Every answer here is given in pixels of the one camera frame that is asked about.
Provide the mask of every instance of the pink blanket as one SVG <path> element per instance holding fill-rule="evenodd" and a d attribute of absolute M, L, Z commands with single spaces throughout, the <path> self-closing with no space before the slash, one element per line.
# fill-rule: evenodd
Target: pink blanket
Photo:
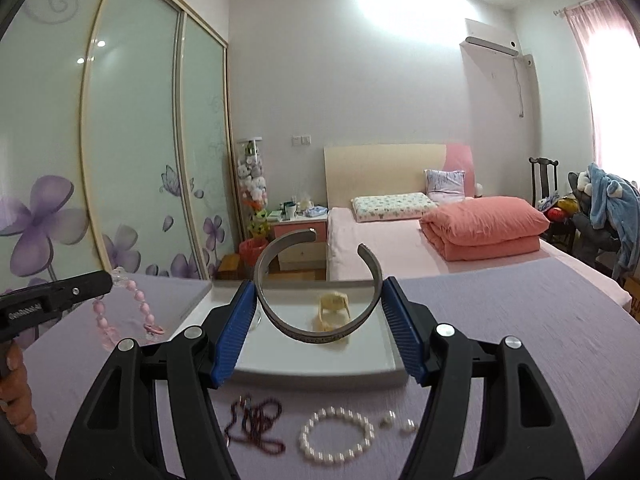
<path fill-rule="evenodd" d="M 420 227 L 445 260 L 487 260 L 540 249 L 546 217 L 521 198 L 493 196 L 425 213 Z"/>

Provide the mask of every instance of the mattress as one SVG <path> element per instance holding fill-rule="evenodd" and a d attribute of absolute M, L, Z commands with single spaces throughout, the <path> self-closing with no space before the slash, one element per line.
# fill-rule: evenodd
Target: mattress
<path fill-rule="evenodd" d="M 427 241 L 418 220 L 357 223 L 348 208 L 334 207 L 328 220 L 327 278 L 366 280 L 370 272 L 357 253 L 365 244 L 378 258 L 382 272 L 396 278 L 422 278 L 454 272 L 504 267 L 540 258 L 556 258 L 585 277 L 627 312 L 631 296 L 614 280 L 540 240 L 540 250 L 476 262 L 446 262 Z"/>

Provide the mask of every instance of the open bangle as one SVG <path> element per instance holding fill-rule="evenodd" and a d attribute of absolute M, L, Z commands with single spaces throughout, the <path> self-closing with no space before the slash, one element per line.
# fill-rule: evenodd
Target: open bangle
<path fill-rule="evenodd" d="M 371 315 L 373 309 L 376 307 L 378 301 L 380 300 L 380 295 L 382 294 L 382 269 L 380 268 L 380 263 L 378 262 L 377 258 L 369 250 L 369 248 L 364 244 L 360 244 L 358 246 L 358 256 L 362 258 L 367 267 L 369 267 L 369 270 L 373 277 L 373 298 L 371 300 L 371 303 L 369 303 L 369 306 L 356 319 L 335 330 L 331 330 L 330 332 L 310 332 L 307 330 L 300 330 L 299 328 L 285 323 L 276 315 L 276 313 L 274 313 L 264 297 L 262 286 L 264 277 L 269 270 L 269 264 L 276 256 L 278 256 L 281 251 L 296 244 L 315 241 L 316 231 L 313 229 L 301 229 L 299 231 L 292 231 L 281 236 L 280 238 L 276 238 L 262 252 L 260 258 L 258 258 L 258 261 L 255 264 L 254 283 L 257 289 L 258 299 L 262 304 L 264 313 L 267 315 L 273 325 L 284 335 L 287 335 L 292 339 L 302 341 L 303 343 L 331 343 L 333 341 L 338 341 L 338 339 L 342 339 L 345 336 L 348 336 L 351 332 L 354 332 L 354 330 L 359 328 Z"/>

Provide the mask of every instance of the chair back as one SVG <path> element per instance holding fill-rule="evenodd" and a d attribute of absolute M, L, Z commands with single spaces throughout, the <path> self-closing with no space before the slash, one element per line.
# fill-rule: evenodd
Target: chair back
<path fill-rule="evenodd" d="M 540 158 L 532 158 L 529 157 L 529 162 L 531 163 L 531 189 L 532 189 L 532 199 L 531 205 L 533 207 L 536 206 L 536 165 L 540 167 L 540 188 L 542 190 L 542 195 L 540 198 L 546 198 L 551 195 L 549 191 L 549 173 L 548 167 L 554 167 L 554 191 L 558 189 L 558 161 L 557 160 L 549 160 L 548 158 L 540 157 Z"/>

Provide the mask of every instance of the curtain rod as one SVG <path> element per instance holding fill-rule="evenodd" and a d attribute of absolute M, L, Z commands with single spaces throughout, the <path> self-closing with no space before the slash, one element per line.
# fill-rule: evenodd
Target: curtain rod
<path fill-rule="evenodd" d="M 583 5 L 585 5 L 585 4 L 593 3 L 593 2 L 595 2 L 595 1 L 596 1 L 596 0 L 584 0 L 584 1 L 580 2 L 580 3 L 578 3 L 578 4 L 575 4 L 574 6 L 571 6 L 571 7 L 565 7 L 564 9 L 560 9 L 560 10 L 554 10 L 554 14 L 555 14 L 556 16 L 560 16 L 560 15 L 564 14 L 565 12 L 567 12 L 568 10 L 576 9 L 577 7 L 583 6 Z"/>

